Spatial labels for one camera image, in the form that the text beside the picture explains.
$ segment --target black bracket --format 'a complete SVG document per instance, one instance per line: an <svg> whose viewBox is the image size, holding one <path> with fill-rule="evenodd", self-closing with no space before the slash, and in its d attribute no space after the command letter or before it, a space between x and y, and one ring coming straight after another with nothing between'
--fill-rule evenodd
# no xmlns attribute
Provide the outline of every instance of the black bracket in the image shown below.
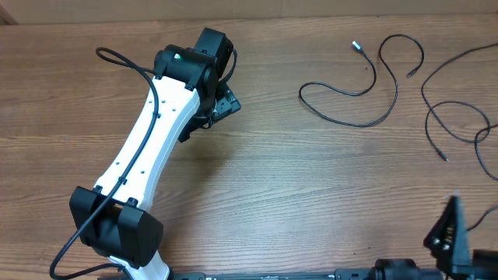
<svg viewBox="0 0 498 280"><path fill-rule="evenodd" d="M100 189L96 187L90 191L77 187L72 193L69 207L78 229L106 198ZM134 198L127 203L111 199L111 203L85 228L79 238L99 255L118 257L133 268L139 268L146 266L159 248L163 224L148 212L136 208Z"/></svg>

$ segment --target wooden table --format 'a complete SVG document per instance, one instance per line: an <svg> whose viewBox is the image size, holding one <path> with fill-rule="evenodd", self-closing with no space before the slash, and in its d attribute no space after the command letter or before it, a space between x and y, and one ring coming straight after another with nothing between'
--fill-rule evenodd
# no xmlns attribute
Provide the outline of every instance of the wooden table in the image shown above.
<svg viewBox="0 0 498 280"><path fill-rule="evenodd" d="M152 67L167 44L193 46L204 26L226 32L239 51L230 86L242 111L178 144L160 179L152 214L165 226L160 253L175 271L330 271L369 267L379 257L434 259L422 241L446 200L459 190L468 224L498 200L473 145L434 120L430 131L450 157L441 161L423 130L419 87L454 55L491 44L498 17L389 16L320 19L169 21L0 27L0 278L48 278L48 266L75 231L68 201L92 187L128 136L147 93L136 72L100 60L109 47ZM395 94L377 59L393 33L417 38L426 61L410 79L419 50L393 39L384 57L400 97L374 128L320 119L297 98L300 85L326 81L364 89L368 64L378 82L362 97L314 87L307 96L332 117L368 121ZM498 48L448 66L426 87L428 98L471 102L498 122ZM438 108L458 134L473 137L482 118L464 107ZM498 136L482 143L498 173ZM470 235L471 247L498 249L498 215ZM69 273L106 262L79 241L60 263Z"/></svg>

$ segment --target black cable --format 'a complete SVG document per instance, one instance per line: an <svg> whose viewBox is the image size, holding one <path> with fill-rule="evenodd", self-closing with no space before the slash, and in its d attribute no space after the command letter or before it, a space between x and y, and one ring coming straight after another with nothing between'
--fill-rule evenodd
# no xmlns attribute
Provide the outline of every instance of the black cable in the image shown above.
<svg viewBox="0 0 498 280"><path fill-rule="evenodd" d="M317 109L315 109L314 107L312 107L304 98L303 98L303 89L306 87L306 86L309 86L309 85L318 85L318 86L324 86L326 88L329 88L337 93L342 93L344 95L347 95L347 96L362 96L363 94L365 93L368 93L375 85L375 82L377 81L377 72L375 71L375 67L374 67L374 63L372 63L372 61L368 58L368 55L366 55L365 51L361 48L361 46L359 46L355 41L352 42L352 44L355 46L356 50L361 53L363 55L363 57L368 61L368 63L370 64L370 66L372 66L372 70L373 70L373 82L372 82L372 85L370 85L367 89L365 89L364 91L362 92L359 92L359 93L349 93L349 92L346 92L344 90L341 90L341 89L338 89L338 88L335 88L334 86L330 86L329 84L327 83L324 83L324 82L307 82L305 84L303 84L300 88L299 88L299 98L301 99L301 101L303 101L303 103L308 106L308 108L310 108L313 112L315 112L318 116L324 118L325 120L327 121L331 121L331 122L334 122L336 124L342 124L342 125L348 125L348 126L353 126L353 127L358 127L358 128L368 128L368 127L371 127L371 126L374 126L375 124L379 124L381 123L382 121L384 121L388 116L389 114L391 113L392 109L395 107L395 104L396 104L396 101L398 100L398 81L396 80L396 77L395 77L395 74L391 71L391 69L389 68L388 64L384 61L384 59L382 58L382 47L384 46L384 44L391 38L393 37L404 37L404 38L407 38L407 39L410 39L412 40L413 42L415 42L415 44L419 47L420 49L420 53L422 55L421 59L420 59L420 63L417 67L415 67L413 70L411 70L408 74L407 74L407 78L413 76L417 70L419 70L420 66L422 66L422 63L423 63L423 60L424 60L424 51L423 51L423 48L422 48L422 45L417 41L415 40L414 38L411 38L410 36L408 35L404 35L404 34L394 34L394 35L390 35L388 36L387 38L384 39L384 41L382 42L381 46L379 47L379 58L381 59L382 63L384 64L385 68L388 70L389 74L391 74L391 77L392 79L395 81L395 98L391 104L391 106L389 107L388 111L382 116L382 117L379 117L378 119L376 119L375 121L371 121L370 123L367 123L367 124L354 124L354 123L348 123L348 122L344 122L344 121L339 121L339 120L336 120L336 119L333 119L331 117L327 117L326 115L324 115L323 113L320 113Z"/></svg>
<svg viewBox="0 0 498 280"><path fill-rule="evenodd" d="M233 52L233 64L232 64L232 68L230 69L230 71L228 73L226 73L226 76L223 77L223 79L221 79L218 82L218 86L221 85L221 84L227 83L230 80L230 78L232 78L233 71L235 70L235 66L237 66L237 50L233 49L232 52Z"/></svg>
<svg viewBox="0 0 498 280"><path fill-rule="evenodd" d="M101 264L101 265L97 265L97 266L95 266L93 268L88 268L86 270L83 270L83 271L80 271L80 272L76 272L76 273L73 273L73 274L70 274L70 275L57 275L57 274L55 274L55 267L57 266L58 262L62 259L62 257L64 256L64 254L68 251L68 249L70 248L70 246L76 241L76 239L81 234L81 232L83 230L85 230L85 228L95 219L95 217L97 215L99 215L99 213L102 212L102 210L107 206L107 204L110 202L110 200L112 199L112 197L114 196L114 194L116 194L117 190L119 189L119 187L121 186L121 184L125 180L126 176L128 175L128 173L132 169L132 167L135 164L135 162L137 161L137 158L140 156L140 153L142 152L142 150L146 146L146 143L149 140L149 137L150 137L150 135L153 132L154 125L156 124L156 119L157 119L158 111L159 111L159 97L157 96L156 87L154 86L153 81L151 80L151 78L147 76L146 71L144 70L144 68L141 68L141 67L137 66L135 63L133 63L133 61L130 61L129 59L127 59L123 55L117 53L116 51L112 51L112 50L110 50L108 48L105 48L105 47L98 47L95 50L95 52L96 52L96 54L100 58L102 58L105 61L109 61L109 62L115 63L117 65L122 65L122 66L126 66L126 67L129 67L129 68L133 68L134 70L136 70L147 81L147 83L150 86L150 89L153 92L153 96L154 96L153 117L152 117L152 120L150 121L149 128L147 129L147 132L146 132L146 134L145 134L145 136L144 136L144 138L142 140L142 143L140 143L140 146L137 149L137 151L135 152L135 154L133 155L132 159L130 160L130 163L124 169L123 174L117 179L117 183L114 185L114 187L112 188L112 190L109 192L109 194L106 196L106 198L99 205L99 207L97 207L97 209L95 211L93 211L92 215L90 215L90 217L81 225L81 227L78 230L76 230L76 232L71 236L71 238L69 238L68 242L59 251L59 253L57 254L57 256L55 256L55 258L52 261L52 264L50 266L50 276L53 279L72 279L72 278L76 278L76 277L79 277L81 275L85 275L85 274L88 274L90 272L94 272L94 271L97 271L97 270L100 270L100 269L104 269L104 268L118 268L119 270L123 270L123 272L131 279L131 276L130 276L129 272L121 264ZM116 61L114 59L108 58L108 57L104 56L103 54L101 54L101 52L106 52L108 54L112 54L116 58L121 59L123 62Z"/></svg>
<svg viewBox="0 0 498 280"><path fill-rule="evenodd" d="M463 53L449 59L448 61L444 62L441 66L439 66L436 70L434 70L434 72L432 72L429 77L427 77L427 79L423 82L422 84L422 87L420 88L420 92L422 93L422 98L423 100L426 102L428 108L429 108L429 113L427 113L427 117L426 117L426 136L427 136L427 140L429 140L429 143L432 145L432 147L434 147L434 149L436 150L436 152L439 154L439 156L448 161L448 158L446 155L444 155L444 153L437 147L437 145L433 142L432 138L430 137L429 135L429 128L428 128L428 122L429 122L429 115L432 114L436 119L437 121L439 122L439 124L441 125L441 127L444 128L444 130L446 130L446 132L448 134L450 134L451 136L453 136L454 138L460 140L460 141L463 141L463 142L467 142L467 143L474 143L475 144L475 149L476 149L476 152L477 152L477 155L478 155L478 159L479 159L479 162L481 163L481 166L482 168L484 168L484 170L488 173L488 175L490 175L493 179L495 180L498 180L496 177L492 176L489 171L486 169L486 167L484 166L484 163L482 162L481 160L481 156L479 155L479 150L477 149L477 144L484 141L486 138L488 138L489 136L489 133L491 133L491 128L493 128L491 126L491 121L489 120L489 118L486 116L486 114L484 114L484 112L482 112L479 108L469 104L469 103L465 103L465 102L461 102L461 101L443 101L443 102L439 102L437 103L436 105L434 106L431 106L429 101L427 100L426 98L426 95L425 93L423 92L423 88L424 86L427 84L427 82L430 80L430 78L432 78L432 76L434 76L439 70L441 70L444 66L450 64L451 62L453 61L456 61L458 60L459 58L462 58L464 57L465 55L467 54L470 54L474 51L480 51L480 50L484 50L484 49L487 49L489 47L495 47L495 46L498 46L498 43L494 43L494 44L490 44L490 45L486 45L486 46L483 46L483 47L476 47L476 48L472 48L470 50L467 50L467 51L464 51ZM434 111L434 108L435 107L438 107L439 105L442 105L442 104L445 104L445 103L455 103L455 104L460 104L460 105L464 105L464 106L467 106L467 107L471 107L472 109L476 110L477 112L479 112L485 119L486 123L487 123L487 127L484 128L483 130L481 130L477 135L476 135L476 138L475 139L466 139L466 138L462 138L458 135L456 135L455 133L453 133L450 128L448 128L446 126L446 124L440 119L439 115L436 114L436 111ZM482 137L482 138L479 138L479 135L481 134L481 132L483 131L486 131L486 134Z"/></svg>
<svg viewBox="0 0 498 280"><path fill-rule="evenodd" d="M495 124L493 125L491 128L498 128L498 124ZM479 135L483 132L483 131L489 131L490 129L488 128L483 128L481 129L479 132L477 132L477 134L475 135L475 143L474 143L474 148L475 148L475 154L477 155L477 160L479 161L479 163L481 164L482 168L484 169L484 172L486 172L486 174L488 174L491 178L493 178L494 180L498 180L498 177L492 175L490 173L490 171L486 168L486 165L484 164L484 162L482 161L482 157L481 157L481 153L479 152L479 147L478 147L478 138L479 138Z"/></svg>
<svg viewBox="0 0 498 280"><path fill-rule="evenodd" d="M479 218L479 220L478 220L478 221L477 221L477 222L476 222L473 226L469 227L469 228L467 229L467 231L471 231L471 230L475 229L476 227L478 227L478 226L481 224L481 222L484 220L484 218L485 218L485 217L486 217L489 213L491 213L491 212L493 212L493 211L495 211L495 210L497 210L497 209L498 209L498 205L493 206L492 208L489 208L488 210L486 210L486 211L484 212L484 214L482 214L481 218Z"/></svg>
<svg viewBox="0 0 498 280"><path fill-rule="evenodd" d="M137 70L137 68L141 69L142 71L144 72L148 72L148 73L151 73L151 74L154 74L156 75L156 73L149 69L149 68L144 68L144 67L140 67L140 66L137 66L135 63L133 65L135 65L136 67L126 63L126 62L123 62L123 61L118 61L118 60L115 60L115 59L112 59L112 58L108 58L107 56L101 54L100 52L101 51L112 51L112 50L109 50L105 47L98 47L95 52L96 52L96 55L99 57L99 58L102 58L103 60L107 61L107 62L110 62L110 63L114 63L116 65L121 65L121 66L124 66L124 67L128 67L128 68L132 68L132 69L135 69Z"/></svg>

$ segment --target tangled cable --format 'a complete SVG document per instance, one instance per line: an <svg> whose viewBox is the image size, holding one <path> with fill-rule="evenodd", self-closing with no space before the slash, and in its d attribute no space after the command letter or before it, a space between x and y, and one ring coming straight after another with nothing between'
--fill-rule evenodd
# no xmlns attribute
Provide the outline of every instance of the tangled cable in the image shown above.
<svg viewBox="0 0 498 280"><path fill-rule="evenodd" d="M318 85L318 86L324 86L326 88L329 88L337 93L341 93L341 94L344 94L344 95L347 95L347 96L362 96L363 94L365 93L368 93L374 86L375 86L375 82L377 81L377 72L375 70L375 66L374 66L374 63L372 63L372 61L369 59L368 55L366 55L365 51L361 48L361 46L353 41L352 42L352 45L355 47L355 49L361 53L365 59L368 61L368 63L370 64L370 66L372 66L372 70L373 70L373 82L372 84L367 88L365 89L364 91L362 92L359 92L359 93L349 93L349 92L346 92L344 90L341 90L341 89L338 89L338 88L335 88L334 86L330 86L329 84L325 83L325 82L307 82L305 84L303 84L300 88L299 88L299 98L301 101L303 101L303 103L308 106L313 112L315 112L318 116L324 118L325 120L327 121L331 121L331 122L334 122L336 124L342 124L342 125L348 125L348 126L353 126L353 127L357 127L357 128L368 128L368 127L371 127L371 126L374 126L375 124L379 124L381 123L382 121L384 121L388 116L389 114L391 113L392 109L395 107L395 104L396 104L396 101L398 100L398 81L396 80L396 77L395 77L395 74L391 71L391 69L389 68L388 64L384 61L384 59L382 58L382 47L385 45L385 43L390 40L391 38L394 38L394 37L404 37L404 38L407 38L407 39L410 39L412 40L413 42L415 42L415 44L417 45L417 47L419 47L420 49L420 53L422 55L422 57L420 58L420 63L417 67L415 67L413 70L411 70L408 74L407 74L407 78L410 78L411 76L413 76L417 70L419 70L420 66L422 66L422 63L423 63L423 59L424 59L424 51L423 51L423 48L422 48L422 45L417 41L415 40L414 38L411 38L410 36L408 35L404 35L404 34L394 34L394 35L390 35L388 37L386 37L384 39L384 41L382 42L381 46L379 47L379 58L381 59L382 63L384 64L385 68L388 70L389 74L391 74L391 77L392 79L395 81L395 98L391 104L391 106L389 107L388 111L382 115L382 117L379 117L378 119L376 119L375 121L371 121L369 123L366 123L366 124L354 124L354 123L349 123L349 122L344 122L344 121L339 121L339 120L336 120L336 119L333 119L331 117L328 117L326 116L325 114L321 113L320 111L318 111L317 109L315 109L314 107L312 107L304 98L303 98L303 89L306 87L306 86L309 86L309 85Z"/></svg>
<svg viewBox="0 0 498 280"><path fill-rule="evenodd" d="M488 116L482 111L480 110L478 107L474 106L474 105L471 105L469 103L466 103L466 102L461 102L461 101L454 101L454 100L449 100L449 101L443 101L443 102L439 102L437 103L436 105L432 106L430 105L429 101L427 100L426 98L426 94L423 92L424 90L424 86L428 83L428 81L430 80L430 78L432 78L436 73L439 72L439 70L441 70L444 66L446 65L449 65L451 62L453 61L456 61L458 60L459 58L462 58L464 57L465 55L467 54L471 54L472 52L474 51L480 51L480 50L485 50L487 48L490 48L490 47L497 47L498 46L498 43L494 43L494 44L489 44L489 45L486 45L486 46L482 46L482 47L476 47L476 48L472 48L470 50L467 50L467 51L464 51L463 53L453 57L453 58L450 58L449 60L445 61L441 66L439 66L438 68L436 68L436 70L434 70L434 72L432 72L429 77L427 77L427 79L423 82L422 84L422 87L420 88L420 92L422 94L422 98L423 100L426 102L428 108L429 108L429 112L427 112L427 115L426 115L426 136L427 136L427 140L429 140L429 143L432 145L432 147L434 147L434 149L436 150L436 152L439 154L439 156L444 159L445 161L448 161L448 158L447 156L443 153L443 151L441 151L437 145L434 143L434 141L432 140L432 138L430 137L430 134L429 134L429 116L432 114L436 120L439 122L439 124L441 125L441 127L444 128L444 130L451 136L453 136L454 138L460 140L460 141L463 141L463 142L466 142L466 143L473 143L474 144L474 147L475 147L475 154L477 155L477 160L479 161L479 163L481 164L482 168L484 169L484 171L486 172L486 174L488 174L491 178L493 178L494 180L498 180L498 177L492 175L490 173L490 171L487 169L486 165L484 164L484 162L482 161L482 157L481 157L481 154L479 152L479 146L478 144L482 141L484 141L486 138L488 138L489 134L491 133L491 129L492 128L496 128L498 126L498 124L495 124L495 125L491 125L491 120L488 118ZM450 130L450 128L448 128L448 126L446 126L446 124L441 120L441 118L439 117L439 115L437 115L436 111L434 111L434 108L438 107L439 105L443 105L443 104L447 104L447 103L454 103L454 104L460 104L460 105L463 105L463 106L467 106L467 107L471 107L472 109L476 110L478 113L480 113L482 115L482 117L484 118L484 120L486 121L486 124L487 126L485 128L483 128L482 130L480 130L479 132L477 132L477 134L475 135L475 138L474 139L466 139L466 138L462 138L458 135L456 135L454 132L452 132ZM481 138L479 138L479 136L483 133L483 132L486 132L484 134L484 136L482 136Z"/></svg>

